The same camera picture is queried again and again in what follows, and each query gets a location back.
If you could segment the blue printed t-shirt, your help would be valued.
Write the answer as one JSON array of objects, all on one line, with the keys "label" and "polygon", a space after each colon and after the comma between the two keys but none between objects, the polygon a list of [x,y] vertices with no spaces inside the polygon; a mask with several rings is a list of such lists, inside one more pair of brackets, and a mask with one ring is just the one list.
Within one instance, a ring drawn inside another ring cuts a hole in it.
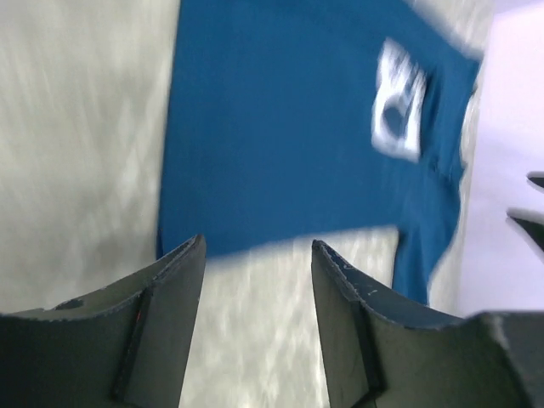
[{"label": "blue printed t-shirt", "polygon": [[427,303],[480,65],[405,1],[183,2],[157,255],[394,226],[393,288]]}]

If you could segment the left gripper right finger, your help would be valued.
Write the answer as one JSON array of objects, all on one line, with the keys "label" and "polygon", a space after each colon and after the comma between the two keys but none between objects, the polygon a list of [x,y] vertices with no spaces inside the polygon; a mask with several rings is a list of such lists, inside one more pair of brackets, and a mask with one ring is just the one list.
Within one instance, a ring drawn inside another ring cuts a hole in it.
[{"label": "left gripper right finger", "polygon": [[441,313],[323,241],[312,245],[311,273],[331,406],[542,406],[542,313]]}]

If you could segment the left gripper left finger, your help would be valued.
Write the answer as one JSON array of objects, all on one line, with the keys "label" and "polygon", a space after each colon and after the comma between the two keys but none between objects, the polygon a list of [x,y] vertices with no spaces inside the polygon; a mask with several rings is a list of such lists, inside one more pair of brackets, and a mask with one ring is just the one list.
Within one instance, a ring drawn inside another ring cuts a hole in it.
[{"label": "left gripper left finger", "polygon": [[99,290],[3,314],[2,406],[178,406],[205,265],[198,235]]}]

